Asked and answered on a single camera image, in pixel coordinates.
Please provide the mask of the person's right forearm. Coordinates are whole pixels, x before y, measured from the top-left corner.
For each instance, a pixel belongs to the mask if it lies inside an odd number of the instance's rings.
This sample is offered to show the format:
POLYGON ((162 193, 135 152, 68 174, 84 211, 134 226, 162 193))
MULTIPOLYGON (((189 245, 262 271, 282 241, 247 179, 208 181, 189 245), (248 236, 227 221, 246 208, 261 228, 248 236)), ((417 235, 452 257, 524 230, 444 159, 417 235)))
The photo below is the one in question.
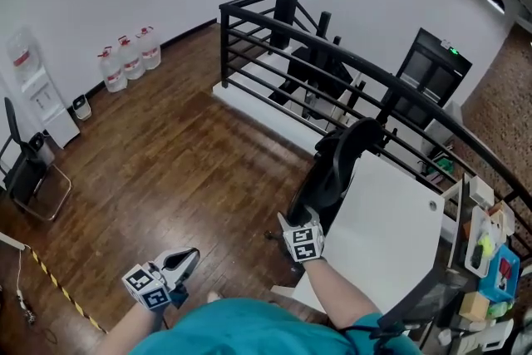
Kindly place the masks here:
POLYGON ((306 261, 303 267, 313 292, 336 328, 348 328, 368 314, 380 313, 364 292, 325 259, 306 261))

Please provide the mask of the black office chair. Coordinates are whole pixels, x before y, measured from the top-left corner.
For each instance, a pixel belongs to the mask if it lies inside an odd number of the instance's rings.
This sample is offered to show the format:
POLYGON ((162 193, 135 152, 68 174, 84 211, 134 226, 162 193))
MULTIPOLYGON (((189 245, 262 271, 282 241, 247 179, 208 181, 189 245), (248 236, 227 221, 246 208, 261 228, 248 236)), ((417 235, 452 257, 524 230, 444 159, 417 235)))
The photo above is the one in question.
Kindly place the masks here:
POLYGON ((384 130, 373 118, 362 118, 345 129, 328 132, 316 145, 314 164, 283 214, 292 226, 308 221, 306 206, 318 213, 323 232, 336 218, 350 185, 354 165, 365 151, 373 152, 384 130))

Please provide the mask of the person's teal shirt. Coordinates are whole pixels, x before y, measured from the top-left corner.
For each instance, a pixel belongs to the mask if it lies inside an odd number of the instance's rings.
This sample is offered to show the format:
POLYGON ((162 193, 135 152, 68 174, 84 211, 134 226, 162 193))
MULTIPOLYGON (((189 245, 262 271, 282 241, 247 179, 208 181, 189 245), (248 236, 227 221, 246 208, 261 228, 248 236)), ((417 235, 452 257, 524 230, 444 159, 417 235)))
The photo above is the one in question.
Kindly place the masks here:
POLYGON ((337 332, 251 298, 223 298, 151 334, 130 355, 374 355, 378 341, 359 329, 337 332))

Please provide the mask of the grey trash can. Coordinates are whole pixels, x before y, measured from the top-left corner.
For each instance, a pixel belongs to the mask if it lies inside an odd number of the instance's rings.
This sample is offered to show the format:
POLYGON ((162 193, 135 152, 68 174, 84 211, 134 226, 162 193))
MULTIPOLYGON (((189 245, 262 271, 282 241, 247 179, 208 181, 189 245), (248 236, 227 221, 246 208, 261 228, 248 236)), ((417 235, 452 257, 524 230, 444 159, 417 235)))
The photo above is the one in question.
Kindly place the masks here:
POLYGON ((36 151, 37 156, 46 164, 46 166, 53 164, 55 155, 46 143, 46 138, 41 132, 36 133, 29 140, 28 144, 36 151))

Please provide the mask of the clear water jug red cap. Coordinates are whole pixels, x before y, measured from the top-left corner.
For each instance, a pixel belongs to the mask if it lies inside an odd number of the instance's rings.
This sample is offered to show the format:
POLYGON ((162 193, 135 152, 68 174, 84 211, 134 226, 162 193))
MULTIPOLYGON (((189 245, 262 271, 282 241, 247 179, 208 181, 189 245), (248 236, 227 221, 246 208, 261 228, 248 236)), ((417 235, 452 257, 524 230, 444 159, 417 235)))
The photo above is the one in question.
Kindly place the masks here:
POLYGON ((112 52, 112 46, 105 47, 98 57, 100 58, 99 67, 106 89, 110 93, 125 90, 127 79, 120 59, 112 52))
POLYGON ((121 59, 126 78, 130 81, 140 79, 145 74, 145 66, 140 51, 126 35, 119 37, 118 42, 118 56, 121 59))
POLYGON ((143 27, 135 36, 145 69, 147 71, 156 69, 161 63, 161 49, 154 28, 143 27))

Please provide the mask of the blue plastic bin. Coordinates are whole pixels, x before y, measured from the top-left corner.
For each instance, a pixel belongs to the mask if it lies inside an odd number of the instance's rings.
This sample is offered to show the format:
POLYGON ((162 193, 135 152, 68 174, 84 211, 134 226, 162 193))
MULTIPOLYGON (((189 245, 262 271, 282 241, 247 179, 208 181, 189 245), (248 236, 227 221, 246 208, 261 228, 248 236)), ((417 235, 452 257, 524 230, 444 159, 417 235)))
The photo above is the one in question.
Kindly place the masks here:
POLYGON ((515 298, 520 276, 520 259, 501 245, 490 261, 488 274, 480 280, 479 292, 493 303, 508 302, 515 298))

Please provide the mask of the small cardboard box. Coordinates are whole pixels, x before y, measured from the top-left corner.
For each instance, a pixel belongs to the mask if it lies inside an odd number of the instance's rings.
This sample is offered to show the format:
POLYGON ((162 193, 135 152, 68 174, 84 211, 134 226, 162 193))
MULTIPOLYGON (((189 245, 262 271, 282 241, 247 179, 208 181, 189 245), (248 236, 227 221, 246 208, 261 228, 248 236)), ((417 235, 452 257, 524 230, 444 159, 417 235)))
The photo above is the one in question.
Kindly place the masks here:
POLYGON ((483 322, 489 306, 490 300, 481 293, 466 293, 458 314, 471 322, 483 322))

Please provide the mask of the black cantilever chair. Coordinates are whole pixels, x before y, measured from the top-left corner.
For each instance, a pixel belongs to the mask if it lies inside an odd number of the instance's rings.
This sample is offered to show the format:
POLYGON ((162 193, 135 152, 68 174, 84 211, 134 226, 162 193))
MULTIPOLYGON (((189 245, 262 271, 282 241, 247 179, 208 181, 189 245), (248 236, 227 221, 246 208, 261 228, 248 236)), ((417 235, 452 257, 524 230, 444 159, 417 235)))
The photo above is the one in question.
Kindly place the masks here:
POLYGON ((38 151, 21 137, 17 124, 15 107, 8 97, 4 97, 4 106, 9 128, 9 136, 0 149, 0 160, 5 154, 7 148, 14 143, 20 149, 20 154, 14 161, 14 164, 5 170, 0 165, 0 172, 3 174, 5 192, 7 197, 23 212, 46 222, 53 222, 71 193, 72 182, 69 177, 59 169, 53 162, 49 165, 43 160, 38 151), (48 216, 38 213, 30 203, 32 200, 38 200, 38 193, 42 185, 47 180, 50 172, 54 170, 66 181, 66 191, 59 199, 57 207, 48 216))

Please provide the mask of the white flat box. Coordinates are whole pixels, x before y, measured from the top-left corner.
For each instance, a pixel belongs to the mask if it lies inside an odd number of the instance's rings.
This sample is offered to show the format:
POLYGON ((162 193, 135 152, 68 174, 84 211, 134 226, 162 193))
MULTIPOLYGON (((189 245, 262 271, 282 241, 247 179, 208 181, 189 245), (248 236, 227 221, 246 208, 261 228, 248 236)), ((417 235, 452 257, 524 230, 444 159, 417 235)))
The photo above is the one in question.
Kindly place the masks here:
POLYGON ((470 179, 469 196, 485 210, 491 208, 495 204, 494 190, 479 176, 475 176, 470 179))
POLYGON ((488 210, 488 215, 494 224, 498 224, 506 236, 515 233, 515 212, 503 200, 488 210))

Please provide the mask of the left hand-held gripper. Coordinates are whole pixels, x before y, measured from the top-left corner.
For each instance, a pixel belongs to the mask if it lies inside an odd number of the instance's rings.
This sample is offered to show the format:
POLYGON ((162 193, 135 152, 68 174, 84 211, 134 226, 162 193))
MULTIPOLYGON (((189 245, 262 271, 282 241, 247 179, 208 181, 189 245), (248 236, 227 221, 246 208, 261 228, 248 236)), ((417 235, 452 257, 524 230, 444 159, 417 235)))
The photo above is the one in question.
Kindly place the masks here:
POLYGON ((155 261, 137 264, 121 280, 136 302, 150 311, 170 304, 180 308, 189 296, 184 282, 198 262, 196 248, 166 250, 155 261))

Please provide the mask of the person's left forearm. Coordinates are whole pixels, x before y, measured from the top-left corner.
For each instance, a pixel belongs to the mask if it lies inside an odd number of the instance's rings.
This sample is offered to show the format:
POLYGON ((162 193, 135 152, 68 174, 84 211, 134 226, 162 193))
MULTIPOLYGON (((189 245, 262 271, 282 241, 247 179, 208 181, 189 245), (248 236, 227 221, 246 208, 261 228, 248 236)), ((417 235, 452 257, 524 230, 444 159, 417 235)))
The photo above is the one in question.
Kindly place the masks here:
POLYGON ((162 313, 136 303, 101 343, 99 355, 127 355, 145 338, 160 330, 162 313))

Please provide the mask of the white water dispenser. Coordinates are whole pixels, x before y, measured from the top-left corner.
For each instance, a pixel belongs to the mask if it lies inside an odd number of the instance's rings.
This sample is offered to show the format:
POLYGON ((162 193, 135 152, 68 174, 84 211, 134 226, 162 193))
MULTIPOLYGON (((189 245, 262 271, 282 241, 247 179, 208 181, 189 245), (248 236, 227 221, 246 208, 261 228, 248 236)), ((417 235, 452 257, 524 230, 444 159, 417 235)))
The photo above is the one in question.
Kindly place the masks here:
POLYGON ((59 148, 64 149, 80 134, 44 66, 22 84, 21 92, 32 113, 59 148))

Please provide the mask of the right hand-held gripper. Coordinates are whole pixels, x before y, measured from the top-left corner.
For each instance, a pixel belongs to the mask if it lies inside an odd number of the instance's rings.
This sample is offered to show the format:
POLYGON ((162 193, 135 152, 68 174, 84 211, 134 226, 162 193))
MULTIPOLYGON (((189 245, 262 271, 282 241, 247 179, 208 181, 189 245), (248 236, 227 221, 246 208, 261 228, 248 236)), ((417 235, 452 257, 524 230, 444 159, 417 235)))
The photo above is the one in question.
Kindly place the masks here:
POLYGON ((312 206, 306 206, 305 211, 308 221, 305 225, 296 227, 291 226, 281 212, 277 213, 284 242, 297 263, 320 259, 324 247, 325 238, 319 213, 312 206))

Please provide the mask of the white plastic tray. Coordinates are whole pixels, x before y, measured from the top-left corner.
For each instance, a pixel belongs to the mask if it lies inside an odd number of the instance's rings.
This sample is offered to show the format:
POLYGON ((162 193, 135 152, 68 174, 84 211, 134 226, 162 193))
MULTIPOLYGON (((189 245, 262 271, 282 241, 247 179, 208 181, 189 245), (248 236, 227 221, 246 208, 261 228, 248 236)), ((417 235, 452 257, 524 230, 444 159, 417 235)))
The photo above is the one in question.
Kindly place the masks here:
POLYGON ((480 207, 475 207, 471 213, 467 248, 465 252, 465 268, 479 278, 488 274, 490 261, 494 258, 500 246, 506 241, 506 235, 498 224, 494 224, 490 216, 480 207), (489 233, 495 241, 495 251, 491 259, 483 258, 481 247, 477 245, 483 233, 489 233))

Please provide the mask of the large dispenser water bottle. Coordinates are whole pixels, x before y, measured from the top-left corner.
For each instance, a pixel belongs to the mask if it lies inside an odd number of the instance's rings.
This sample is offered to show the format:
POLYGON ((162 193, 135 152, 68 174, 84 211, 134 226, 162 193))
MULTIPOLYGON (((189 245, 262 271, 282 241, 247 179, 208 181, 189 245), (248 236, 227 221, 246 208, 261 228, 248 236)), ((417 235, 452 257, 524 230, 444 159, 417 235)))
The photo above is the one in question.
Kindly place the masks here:
POLYGON ((39 57, 27 28, 20 28, 7 40, 7 55, 19 84, 24 84, 37 72, 39 57))

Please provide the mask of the small white bin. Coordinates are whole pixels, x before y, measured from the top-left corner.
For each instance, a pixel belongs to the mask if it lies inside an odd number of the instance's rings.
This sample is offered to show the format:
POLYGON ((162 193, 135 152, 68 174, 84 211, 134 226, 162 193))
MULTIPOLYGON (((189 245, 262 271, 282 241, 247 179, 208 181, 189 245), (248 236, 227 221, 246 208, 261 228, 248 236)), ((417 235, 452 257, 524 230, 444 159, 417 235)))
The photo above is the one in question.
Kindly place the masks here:
POLYGON ((91 117, 91 106, 85 95, 78 96, 72 102, 72 109, 80 121, 86 121, 91 117))

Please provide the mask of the brown wooden side table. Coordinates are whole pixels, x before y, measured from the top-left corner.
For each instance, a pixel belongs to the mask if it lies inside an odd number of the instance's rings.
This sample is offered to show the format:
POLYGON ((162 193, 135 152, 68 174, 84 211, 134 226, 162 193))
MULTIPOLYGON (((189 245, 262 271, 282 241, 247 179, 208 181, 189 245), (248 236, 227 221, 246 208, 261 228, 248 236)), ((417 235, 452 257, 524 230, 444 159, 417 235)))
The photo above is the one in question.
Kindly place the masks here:
MULTIPOLYGON (((464 263, 471 213, 475 207, 480 207, 469 196, 469 181, 471 178, 473 177, 463 175, 459 181, 441 195, 444 201, 450 203, 456 210, 454 214, 444 214, 441 237, 451 246, 446 267, 448 277, 457 287, 457 290, 456 296, 451 300, 451 304, 442 310, 440 318, 435 323, 442 330, 448 331, 452 335, 449 348, 450 355, 473 355, 473 353, 479 353, 480 355, 503 353, 508 355, 515 335, 520 332, 520 328, 515 326, 515 321, 514 328, 502 349, 483 352, 477 342, 477 338, 484 329, 490 328, 496 323, 504 322, 511 318, 514 319, 518 292, 524 288, 524 285, 520 283, 520 279, 525 275, 532 276, 532 228, 515 213, 515 233, 511 236, 506 236, 506 241, 502 244, 507 245, 520 259, 520 276, 515 298, 508 301, 513 303, 513 308, 502 318, 485 319, 483 322, 471 322, 461 317, 458 313, 464 295, 470 292, 479 292, 478 288, 481 280, 481 278, 466 269, 464 263)), ((502 200, 510 205, 514 198, 514 195, 509 195, 502 200)), ((481 209, 488 214, 489 209, 481 209)))

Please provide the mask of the black glass-door cabinet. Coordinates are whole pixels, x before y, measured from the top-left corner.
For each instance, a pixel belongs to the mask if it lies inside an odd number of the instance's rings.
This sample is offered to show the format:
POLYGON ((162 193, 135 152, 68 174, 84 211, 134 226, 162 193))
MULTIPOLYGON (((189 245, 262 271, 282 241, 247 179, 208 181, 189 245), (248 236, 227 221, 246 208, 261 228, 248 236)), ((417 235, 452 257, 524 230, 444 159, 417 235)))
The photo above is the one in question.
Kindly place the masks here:
POLYGON ((454 47, 421 28, 397 77, 443 107, 471 67, 472 63, 454 47))

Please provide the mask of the yellow-black hazard tape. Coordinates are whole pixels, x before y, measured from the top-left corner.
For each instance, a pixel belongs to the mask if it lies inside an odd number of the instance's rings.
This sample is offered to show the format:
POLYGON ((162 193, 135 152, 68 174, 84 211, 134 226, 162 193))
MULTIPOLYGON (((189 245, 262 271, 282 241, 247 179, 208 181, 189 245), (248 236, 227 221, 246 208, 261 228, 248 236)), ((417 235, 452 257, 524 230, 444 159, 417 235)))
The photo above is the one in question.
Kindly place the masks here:
POLYGON ((67 290, 62 286, 62 284, 58 281, 58 279, 54 276, 54 274, 51 272, 51 270, 42 262, 41 258, 38 256, 37 252, 30 246, 27 246, 30 255, 35 260, 35 262, 39 265, 39 267, 42 269, 44 274, 52 281, 53 286, 59 290, 63 296, 71 303, 71 305, 74 306, 76 311, 87 321, 91 323, 91 325, 99 330, 100 332, 104 334, 108 334, 108 332, 89 314, 87 313, 82 306, 67 292, 67 290))

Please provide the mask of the green plastic bottle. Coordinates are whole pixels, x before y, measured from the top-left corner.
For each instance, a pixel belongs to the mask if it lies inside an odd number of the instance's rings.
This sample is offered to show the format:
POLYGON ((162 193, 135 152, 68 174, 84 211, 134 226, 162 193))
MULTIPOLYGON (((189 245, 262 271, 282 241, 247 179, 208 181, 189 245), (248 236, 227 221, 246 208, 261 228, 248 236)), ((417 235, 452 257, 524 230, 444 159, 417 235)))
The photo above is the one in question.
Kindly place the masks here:
POLYGON ((486 319, 492 320, 504 317, 513 308, 513 303, 504 301, 491 304, 486 312, 486 319))

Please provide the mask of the white square desk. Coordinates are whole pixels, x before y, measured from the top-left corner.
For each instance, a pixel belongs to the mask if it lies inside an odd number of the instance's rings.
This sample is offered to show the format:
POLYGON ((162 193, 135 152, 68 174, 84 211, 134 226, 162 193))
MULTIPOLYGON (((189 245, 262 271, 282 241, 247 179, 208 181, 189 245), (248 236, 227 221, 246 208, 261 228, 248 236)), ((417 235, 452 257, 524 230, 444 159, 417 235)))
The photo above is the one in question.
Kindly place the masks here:
POLYGON ((445 201, 369 152, 353 172, 323 257, 386 313, 431 270, 445 201))

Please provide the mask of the white kettle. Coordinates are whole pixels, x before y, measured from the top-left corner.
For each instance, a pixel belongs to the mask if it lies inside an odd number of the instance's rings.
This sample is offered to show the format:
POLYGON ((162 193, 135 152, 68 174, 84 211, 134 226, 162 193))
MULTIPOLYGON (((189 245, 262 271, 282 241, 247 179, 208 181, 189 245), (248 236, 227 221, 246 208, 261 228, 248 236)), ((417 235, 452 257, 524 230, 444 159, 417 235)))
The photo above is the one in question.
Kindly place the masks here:
POLYGON ((479 333, 477 342, 483 352, 502 349, 514 328, 514 319, 499 322, 479 333))

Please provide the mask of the yellow-green ball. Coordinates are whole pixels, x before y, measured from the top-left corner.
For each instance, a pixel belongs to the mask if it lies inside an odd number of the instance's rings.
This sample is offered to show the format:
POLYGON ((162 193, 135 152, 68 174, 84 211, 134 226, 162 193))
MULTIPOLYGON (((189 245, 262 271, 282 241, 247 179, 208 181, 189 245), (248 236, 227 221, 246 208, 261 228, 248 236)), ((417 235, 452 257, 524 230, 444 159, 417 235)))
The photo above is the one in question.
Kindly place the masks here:
POLYGON ((477 245, 481 247, 482 257, 491 259, 495 251, 495 241, 491 235, 487 232, 483 233, 477 242, 477 245))

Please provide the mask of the beige desk white legs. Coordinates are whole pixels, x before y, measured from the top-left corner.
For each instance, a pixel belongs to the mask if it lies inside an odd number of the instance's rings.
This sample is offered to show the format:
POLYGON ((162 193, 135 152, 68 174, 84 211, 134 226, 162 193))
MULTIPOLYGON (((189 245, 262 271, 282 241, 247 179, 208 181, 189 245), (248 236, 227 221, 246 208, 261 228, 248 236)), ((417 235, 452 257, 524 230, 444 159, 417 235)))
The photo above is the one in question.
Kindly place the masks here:
POLYGON ((5 243, 15 249, 18 249, 20 251, 24 251, 26 248, 26 245, 21 243, 20 241, 13 239, 12 237, 0 232, 0 242, 5 243))

